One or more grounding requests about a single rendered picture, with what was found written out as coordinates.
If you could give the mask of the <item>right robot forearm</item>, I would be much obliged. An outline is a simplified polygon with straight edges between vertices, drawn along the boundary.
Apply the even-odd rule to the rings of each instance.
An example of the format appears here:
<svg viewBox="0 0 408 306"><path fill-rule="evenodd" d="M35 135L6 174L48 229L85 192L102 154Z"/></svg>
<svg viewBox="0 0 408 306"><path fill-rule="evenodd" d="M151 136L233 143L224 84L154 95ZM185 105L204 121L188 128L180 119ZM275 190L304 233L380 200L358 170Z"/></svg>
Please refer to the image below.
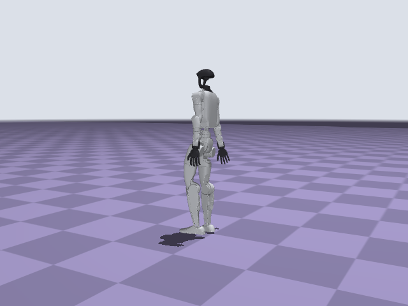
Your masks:
<svg viewBox="0 0 408 306"><path fill-rule="evenodd" d="M217 140L219 147L223 147L224 144L223 144L222 136L221 136L222 133L221 133L221 125L220 125L220 123L219 123L219 125L216 126L213 130L214 130L214 133L215 133L215 136L216 136L215 139Z"/></svg>

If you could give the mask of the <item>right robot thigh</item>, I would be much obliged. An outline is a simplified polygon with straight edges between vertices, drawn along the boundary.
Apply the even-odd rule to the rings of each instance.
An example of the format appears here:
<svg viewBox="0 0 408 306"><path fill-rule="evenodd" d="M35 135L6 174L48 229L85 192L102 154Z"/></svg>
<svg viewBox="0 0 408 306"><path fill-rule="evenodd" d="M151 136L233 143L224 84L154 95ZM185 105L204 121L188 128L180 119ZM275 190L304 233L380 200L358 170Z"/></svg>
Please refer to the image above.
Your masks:
<svg viewBox="0 0 408 306"><path fill-rule="evenodd" d="M211 172L211 160L208 157L215 156L215 147L212 147L211 152L203 154L200 158L200 164L198 164L198 172L201 184L201 190L204 194L212 194L214 191L213 185L209 182Z"/></svg>

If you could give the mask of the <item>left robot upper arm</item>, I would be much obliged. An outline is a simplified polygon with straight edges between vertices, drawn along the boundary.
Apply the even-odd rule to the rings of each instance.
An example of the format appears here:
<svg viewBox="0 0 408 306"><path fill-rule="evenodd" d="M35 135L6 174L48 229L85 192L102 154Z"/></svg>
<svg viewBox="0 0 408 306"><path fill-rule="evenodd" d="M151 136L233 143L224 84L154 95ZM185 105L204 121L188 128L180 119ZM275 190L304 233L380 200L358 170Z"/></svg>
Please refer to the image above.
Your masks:
<svg viewBox="0 0 408 306"><path fill-rule="evenodd" d="M194 111L199 117L200 123L202 121L202 101L203 101L203 92L195 92L192 94L192 100L194 105ZM191 120L192 121L192 120Z"/></svg>

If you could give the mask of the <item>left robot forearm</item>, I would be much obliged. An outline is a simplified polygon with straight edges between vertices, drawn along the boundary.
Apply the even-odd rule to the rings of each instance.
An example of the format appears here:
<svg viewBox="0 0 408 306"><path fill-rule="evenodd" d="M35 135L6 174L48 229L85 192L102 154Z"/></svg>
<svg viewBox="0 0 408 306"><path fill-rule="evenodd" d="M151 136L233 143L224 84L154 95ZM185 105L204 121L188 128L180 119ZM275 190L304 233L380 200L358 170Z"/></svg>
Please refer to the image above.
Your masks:
<svg viewBox="0 0 408 306"><path fill-rule="evenodd" d="M201 125L200 125L200 120L197 115L194 115L192 117L192 123L193 123L193 146L198 146L198 142L201 140Z"/></svg>

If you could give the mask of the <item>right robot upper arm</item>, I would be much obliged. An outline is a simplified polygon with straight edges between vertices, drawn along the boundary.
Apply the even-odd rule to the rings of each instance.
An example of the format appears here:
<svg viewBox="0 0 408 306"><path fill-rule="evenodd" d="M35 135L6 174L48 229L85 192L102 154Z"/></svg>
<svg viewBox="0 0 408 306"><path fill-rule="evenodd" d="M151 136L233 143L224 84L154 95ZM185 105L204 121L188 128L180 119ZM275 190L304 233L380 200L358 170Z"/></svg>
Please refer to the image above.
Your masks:
<svg viewBox="0 0 408 306"><path fill-rule="evenodd" d="M220 118L219 118L219 98L217 97L217 122L215 126L218 126L220 123Z"/></svg>

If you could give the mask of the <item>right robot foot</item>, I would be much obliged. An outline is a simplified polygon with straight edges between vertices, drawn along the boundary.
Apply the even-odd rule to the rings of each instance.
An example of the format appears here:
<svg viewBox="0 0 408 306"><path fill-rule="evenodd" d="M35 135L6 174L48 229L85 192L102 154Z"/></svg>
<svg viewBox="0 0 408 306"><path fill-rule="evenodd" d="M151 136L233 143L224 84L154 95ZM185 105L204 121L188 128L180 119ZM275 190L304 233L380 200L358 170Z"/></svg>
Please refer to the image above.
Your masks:
<svg viewBox="0 0 408 306"><path fill-rule="evenodd" d="M203 225L203 227L204 227L204 229L205 229L206 232L214 232L214 231L215 231L214 226L211 225L211 224L208 224L208 226L204 226L204 225Z"/></svg>

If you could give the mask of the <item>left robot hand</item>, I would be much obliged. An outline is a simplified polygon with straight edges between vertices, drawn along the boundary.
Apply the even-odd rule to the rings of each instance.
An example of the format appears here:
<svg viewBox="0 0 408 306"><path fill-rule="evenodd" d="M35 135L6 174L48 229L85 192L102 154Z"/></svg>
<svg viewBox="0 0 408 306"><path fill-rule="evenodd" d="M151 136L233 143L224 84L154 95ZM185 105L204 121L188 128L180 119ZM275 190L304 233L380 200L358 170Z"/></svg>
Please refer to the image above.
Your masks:
<svg viewBox="0 0 408 306"><path fill-rule="evenodd" d="M195 166L194 165L194 158L195 158L195 164L196 164L196 166L197 166L197 158L198 158L198 164L199 165L201 165L200 164L200 158L199 158L199 156L200 156L200 152L199 152L199 148L200 148L200 141L198 142L198 146L193 146L192 145L192 150L191 150L191 152L189 153L189 155L188 155L188 157L187 157L187 160L189 160L189 158L190 158L190 165L192 166ZM193 159L193 164L192 164L192 159Z"/></svg>

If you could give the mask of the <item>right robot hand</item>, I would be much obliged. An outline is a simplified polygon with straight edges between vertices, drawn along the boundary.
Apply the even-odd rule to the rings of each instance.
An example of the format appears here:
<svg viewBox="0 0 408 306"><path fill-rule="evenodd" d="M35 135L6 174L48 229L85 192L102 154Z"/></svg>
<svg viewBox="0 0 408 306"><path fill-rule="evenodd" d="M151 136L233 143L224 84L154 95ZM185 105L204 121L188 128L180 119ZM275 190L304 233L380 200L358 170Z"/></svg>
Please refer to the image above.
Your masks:
<svg viewBox="0 0 408 306"><path fill-rule="evenodd" d="M223 144L224 144L224 142L223 142ZM228 157L228 153L227 153L226 149L224 149L225 146L219 147L219 145L218 145L218 143L217 143L217 147L218 147L218 149L219 149L218 155L217 155L217 160L219 160L219 156L220 156L220 158L221 158L221 164L222 164L222 159L223 159L223 161L224 161L224 164L225 164L225 160L226 160L226 162L228 163L227 158L228 158L229 161L230 161L230 159L229 159L229 157ZM227 158L226 158L226 155L227 155ZM225 157L225 160L224 160L224 157Z"/></svg>

